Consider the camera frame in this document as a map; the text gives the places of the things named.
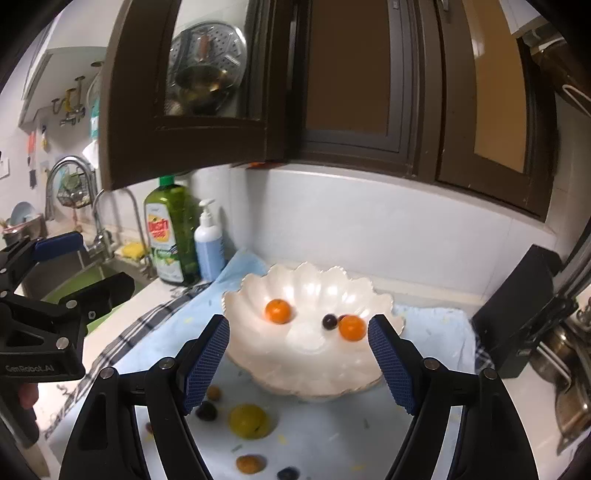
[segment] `stainless steel faucet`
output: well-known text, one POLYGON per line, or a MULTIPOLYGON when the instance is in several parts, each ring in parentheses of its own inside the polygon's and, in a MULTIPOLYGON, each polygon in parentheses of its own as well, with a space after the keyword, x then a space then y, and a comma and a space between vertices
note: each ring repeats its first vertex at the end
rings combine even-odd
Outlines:
MULTIPOLYGON (((57 172, 66 165, 75 165, 80 168, 86 178, 86 184, 88 185, 88 195, 90 196, 90 202, 92 205, 95 204, 97 198, 96 179, 93 175, 94 169, 92 165, 84 158, 76 157, 75 155, 68 155, 67 157, 61 158, 53 165, 53 168, 49 172, 47 177, 46 193, 45 193, 45 219, 46 221, 54 220, 54 209, 53 209, 53 181, 56 177, 57 172)), ((88 247, 88 253, 90 256, 94 256, 100 252, 104 253, 107 258, 113 258, 113 251, 111 248, 112 238, 111 233, 108 232, 100 221, 100 214, 97 209, 92 209, 92 215, 95 219, 96 226, 96 237, 92 242, 92 245, 88 247)))
MULTIPOLYGON (((135 221, 138 225, 139 239, 142 242, 142 247, 144 247, 144 252, 145 252, 145 255, 144 255, 145 267, 142 269, 142 273, 150 279, 156 278, 156 270, 154 268, 154 264, 152 263, 152 258, 150 257, 150 252, 148 250, 148 244, 146 243, 146 240, 144 237, 144 230, 142 229, 142 221, 139 216, 138 202, 137 202, 137 200, 135 200, 134 194, 131 192, 131 190, 129 190, 127 188, 123 188, 123 189, 119 189, 118 192, 126 193, 127 195, 129 195, 129 198, 131 199, 131 203, 133 204, 133 207, 134 207, 135 221)), ((104 193, 105 193, 105 190, 101 190, 98 193, 98 195, 96 196, 95 201, 92 202, 92 214, 95 216, 95 218, 97 218, 99 216, 99 202, 100 202, 100 198, 103 196, 104 193)), ((99 239, 100 241, 109 241, 110 235, 111 234, 107 230, 103 230, 103 232, 97 233, 97 239, 99 239)))

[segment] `blue gripper pad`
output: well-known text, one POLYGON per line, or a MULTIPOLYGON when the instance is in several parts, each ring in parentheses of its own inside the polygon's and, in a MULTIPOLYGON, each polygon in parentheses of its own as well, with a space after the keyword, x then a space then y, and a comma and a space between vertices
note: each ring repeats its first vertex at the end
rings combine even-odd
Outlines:
POLYGON ((420 405, 417 401, 418 399, 415 398, 415 394, 419 386, 417 384, 420 382, 420 362, 423 360, 423 357, 416 351, 411 342, 401 340, 398 337, 396 331, 384 315, 376 315, 369 321, 368 341, 394 400, 398 405, 404 407, 407 413, 416 415, 420 405), (418 363, 409 365, 408 358, 406 358, 406 362, 403 362, 398 354, 404 352, 398 352, 394 348, 393 343, 396 342, 410 343, 418 354, 418 356, 411 355, 411 362, 418 363), (407 369, 407 367, 413 366, 416 367, 411 368, 414 370, 414 375, 407 369))
POLYGON ((39 240, 35 244, 33 260, 35 262, 45 262, 52 258, 76 252, 84 246, 84 239, 78 232, 64 233, 45 240, 39 240))
POLYGON ((185 415, 201 405, 229 342, 228 320, 222 315, 214 315, 179 366, 177 375, 181 377, 177 379, 184 393, 185 415))

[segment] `blueberry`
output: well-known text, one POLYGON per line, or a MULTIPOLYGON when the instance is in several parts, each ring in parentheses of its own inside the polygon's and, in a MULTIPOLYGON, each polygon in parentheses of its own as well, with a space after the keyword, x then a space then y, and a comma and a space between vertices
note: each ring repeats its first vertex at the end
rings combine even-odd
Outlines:
POLYGON ((214 421, 217 418, 217 408, 213 403, 205 400, 199 405, 199 408, 195 411, 195 415, 199 420, 214 421))
POLYGON ((294 466, 289 466, 277 472, 279 480, 298 480, 299 477, 300 471, 294 466))
POLYGON ((322 326, 326 330, 334 330, 338 324, 339 321, 336 319, 336 316, 334 316, 332 313, 324 315, 324 318, 322 319, 322 326))

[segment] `dish soap bottle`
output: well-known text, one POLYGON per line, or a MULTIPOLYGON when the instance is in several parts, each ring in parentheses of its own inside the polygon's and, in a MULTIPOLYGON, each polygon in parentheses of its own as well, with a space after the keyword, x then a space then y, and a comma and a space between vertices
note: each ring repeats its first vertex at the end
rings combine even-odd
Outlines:
POLYGON ((150 250, 158 276, 174 285, 199 280, 193 242, 195 204, 187 189, 173 176, 160 177, 160 186, 144 202, 150 250))

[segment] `soap bottle label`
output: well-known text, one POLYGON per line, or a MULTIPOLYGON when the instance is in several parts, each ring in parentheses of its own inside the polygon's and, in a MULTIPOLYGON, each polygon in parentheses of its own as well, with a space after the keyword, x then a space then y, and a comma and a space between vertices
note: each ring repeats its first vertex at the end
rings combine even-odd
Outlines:
POLYGON ((222 237, 211 242, 195 242, 199 271, 205 281, 214 281, 225 266, 222 237))
POLYGON ((184 281, 173 223, 168 209, 162 203, 148 203, 145 207, 146 223, 154 266, 162 280, 174 283, 184 281))

